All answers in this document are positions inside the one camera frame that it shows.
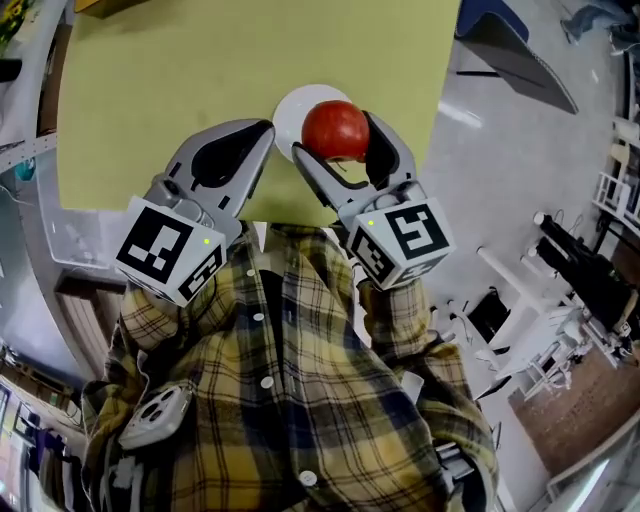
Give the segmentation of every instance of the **plaid shirt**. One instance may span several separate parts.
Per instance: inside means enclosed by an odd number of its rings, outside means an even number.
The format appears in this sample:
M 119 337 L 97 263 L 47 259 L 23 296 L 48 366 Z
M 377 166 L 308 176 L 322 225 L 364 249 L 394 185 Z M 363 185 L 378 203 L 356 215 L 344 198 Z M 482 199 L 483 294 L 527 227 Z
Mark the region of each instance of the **plaid shirt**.
M 176 434 L 134 452 L 144 461 L 141 510 L 462 510 L 434 450 L 447 442 L 473 461 L 492 503 L 490 430 L 457 348 L 428 331 L 420 280 L 391 291 L 360 284 L 368 348 L 352 327 L 352 270 L 340 249 L 320 229 L 270 236 L 284 252 L 281 318 L 269 316 L 250 234 L 188 308 L 126 293 L 104 380 L 83 393 L 94 508 L 104 468 L 126 455 L 117 435 L 175 384 L 194 399 Z M 282 324 L 281 364 L 272 322 Z M 425 380 L 415 405 L 400 386 L 407 370 Z M 264 389 L 266 376 L 274 384 Z M 298 482 L 305 471 L 315 484 Z

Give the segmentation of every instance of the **wire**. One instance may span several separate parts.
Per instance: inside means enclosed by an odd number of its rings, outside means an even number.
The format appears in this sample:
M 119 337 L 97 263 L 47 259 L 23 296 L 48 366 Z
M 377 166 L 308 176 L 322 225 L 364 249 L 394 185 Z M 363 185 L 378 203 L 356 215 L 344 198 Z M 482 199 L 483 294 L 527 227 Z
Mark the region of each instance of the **wire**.
M 562 208 L 560 208 L 553 216 L 553 222 L 562 226 L 562 223 L 564 222 L 564 210 Z
M 79 266 L 73 267 L 71 269 L 65 267 L 64 270 L 66 270 L 67 273 L 69 274 L 73 274 L 74 272 L 86 272 L 87 274 L 93 274 L 93 275 L 95 275 L 95 273 L 98 271 L 97 268 L 79 267 Z
M 75 419 L 76 414 L 73 414 L 73 416 L 72 416 L 71 414 L 69 414 L 66 411 L 62 411 L 62 413 L 67 417 L 67 419 L 71 422 L 72 425 L 74 425 L 75 427 L 82 428 L 82 410 L 77 405 L 76 405 L 76 408 L 80 412 L 80 419 L 78 421 L 76 421 L 76 419 Z
M 461 316 L 456 315 L 456 318 L 459 318 L 460 321 L 462 322 L 462 327 L 464 328 L 464 337 L 467 338 L 467 343 L 469 344 L 469 346 L 473 345 L 473 342 L 471 341 L 471 337 L 469 336 L 469 333 L 467 332 L 467 324 L 464 321 L 464 318 L 462 318 Z
M 569 229 L 569 234 L 571 236 L 575 237 L 576 230 L 578 229 L 580 224 L 582 224 L 583 220 L 584 220 L 584 217 L 582 216 L 582 214 L 578 215 L 578 217 L 576 218 L 576 221 L 573 223 L 573 226 L 571 226 L 571 228 Z
M 5 187 L 4 185 L 0 185 L 0 189 L 4 190 L 7 194 L 9 194 L 9 197 L 11 198 L 12 201 L 14 201 L 16 203 L 20 203 L 20 204 L 26 204 L 27 206 L 35 207 L 35 204 L 33 204 L 33 203 L 27 203 L 26 201 L 20 201 L 20 199 L 18 199 L 17 197 L 14 197 L 13 194 L 11 193 L 11 191 L 7 187 Z
M 487 363 L 487 368 L 489 369 L 490 372 L 498 373 L 498 369 L 488 359 L 482 359 L 481 357 L 476 356 L 476 361 L 482 361 L 483 363 Z
M 356 272 L 357 272 L 357 270 L 358 270 L 358 267 L 362 268 L 362 269 L 363 269 L 363 271 L 364 271 L 364 268 L 362 267 L 362 265 L 360 264 L 360 262 L 359 262 L 358 260 L 356 260 L 355 258 L 354 258 L 354 260 L 355 260 L 355 261 L 354 261 L 354 262 L 353 262 L 353 264 L 351 265 L 351 279 L 352 279 L 352 280 L 353 280 L 353 282 L 355 283 L 355 280 L 356 280 Z
M 624 52 L 628 52 L 629 50 L 631 50 L 631 48 L 633 48 L 634 46 L 638 46 L 639 44 L 640 43 L 633 43 L 627 46 L 626 48 L 616 48 L 613 45 L 613 43 L 611 43 L 611 46 L 613 47 L 613 51 L 611 52 L 611 55 L 613 56 L 622 55 Z

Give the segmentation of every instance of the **table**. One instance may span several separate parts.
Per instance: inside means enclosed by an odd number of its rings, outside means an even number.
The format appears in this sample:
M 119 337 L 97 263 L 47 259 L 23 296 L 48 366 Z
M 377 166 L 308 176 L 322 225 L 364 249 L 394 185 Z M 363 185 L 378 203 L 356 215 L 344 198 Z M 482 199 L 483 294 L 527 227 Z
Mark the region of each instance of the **table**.
M 270 119 L 309 83 L 378 114 L 420 166 L 457 12 L 456 1 L 150 0 L 106 20 L 79 15 L 59 102 L 61 204 L 126 209 L 188 136 L 229 119 Z M 365 177 L 356 167 L 349 181 Z M 275 148 L 240 217 L 336 218 Z

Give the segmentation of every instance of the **black chair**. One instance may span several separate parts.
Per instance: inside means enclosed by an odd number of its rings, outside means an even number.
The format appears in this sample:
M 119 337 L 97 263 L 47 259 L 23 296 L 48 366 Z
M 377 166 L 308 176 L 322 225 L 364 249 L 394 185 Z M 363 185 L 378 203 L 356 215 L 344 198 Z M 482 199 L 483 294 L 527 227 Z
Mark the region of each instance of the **black chair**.
M 527 45 L 529 31 L 502 0 L 463 0 L 455 37 L 495 70 L 460 76 L 501 77 L 523 96 L 570 114 L 578 107 L 553 70 Z

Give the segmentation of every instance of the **shirt button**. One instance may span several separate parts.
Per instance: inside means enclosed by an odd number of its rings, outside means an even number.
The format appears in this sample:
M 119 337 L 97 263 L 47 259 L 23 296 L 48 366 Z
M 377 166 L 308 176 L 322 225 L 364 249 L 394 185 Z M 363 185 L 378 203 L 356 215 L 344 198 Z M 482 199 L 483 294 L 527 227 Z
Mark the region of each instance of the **shirt button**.
M 318 477 L 313 471 L 303 471 L 298 475 L 298 479 L 305 487 L 313 487 L 318 481 Z
M 260 381 L 260 386 L 262 386 L 264 389 L 269 389 L 271 386 L 273 386 L 273 377 L 268 375 L 267 377 L 262 379 Z

